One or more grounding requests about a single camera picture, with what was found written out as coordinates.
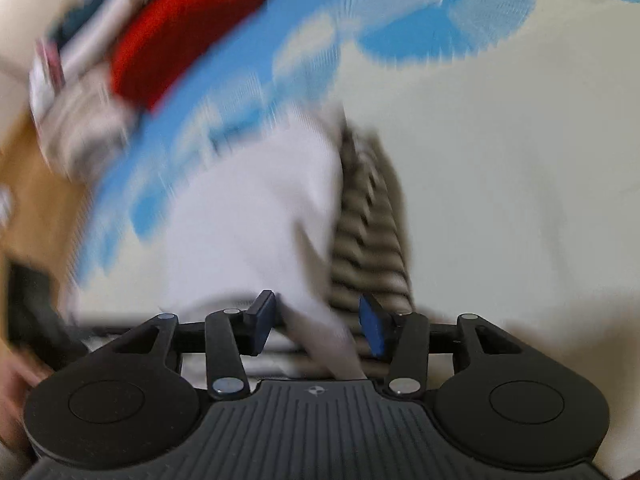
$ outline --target striped cloth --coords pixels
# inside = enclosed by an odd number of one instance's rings
[[[329,304],[353,333],[364,373],[379,378],[386,374],[388,365],[370,356],[360,331],[358,300],[370,292],[388,311],[408,314],[414,310],[410,284],[388,189],[372,143],[347,132],[340,156],[342,211],[335,232]],[[246,308],[248,304],[233,306]],[[264,378],[329,376],[284,329],[272,330],[263,352],[257,357],[242,356],[242,363],[252,386]],[[184,357],[182,374],[194,386],[206,387],[204,370],[203,354]]]

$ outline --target finger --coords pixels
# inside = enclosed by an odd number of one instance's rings
[[[0,391],[0,395],[2,396],[1,400],[2,402],[7,402],[5,399],[10,399],[12,402],[21,404],[27,398],[31,386],[22,378],[21,374],[15,371],[13,366],[10,370],[11,373],[0,378],[0,382],[2,383]]]
[[[22,424],[22,413],[24,411],[23,403],[18,404],[17,402],[15,402],[15,400],[9,398],[3,399],[2,402],[4,403],[4,409],[6,410],[7,414],[17,424]]]
[[[53,373],[53,370],[38,359],[36,354],[34,354],[29,348],[22,347],[19,353],[29,367],[42,375],[43,378],[49,377]]]
[[[49,375],[45,369],[30,363],[22,354],[12,354],[9,357],[8,364],[11,370],[32,388],[40,384]]]

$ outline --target black circular base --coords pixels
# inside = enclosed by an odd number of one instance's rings
[[[491,356],[446,381],[434,413],[451,440],[496,465],[539,470],[590,458],[609,409],[589,381],[550,359]]]
[[[38,452],[91,469],[144,462],[177,446],[199,412],[196,391],[142,354],[74,366],[30,395],[25,425]]]

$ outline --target logo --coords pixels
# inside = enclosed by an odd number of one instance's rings
[[[318,395],[324,394],[326,390],[322,386],[318,386],[316,384],[316,386],[312,386],[311,388],[308,388],[306,391],[308,391],[311,395],[317,397]]]

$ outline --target white cloth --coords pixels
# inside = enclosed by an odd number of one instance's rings
[[[102,60],[129,21],[148,0],[105,0],[100,9],[60,51],[66,84],[73,83]],[[29,74],[29,98],[35,121],[44,117],[55,92],[38,57]]]
[[[198,175],[167,226],[169,309],[280,295],[287,333],[341,379],[363,378],[353,337],[327,305],[344,115],[289,108],[263,138]]]

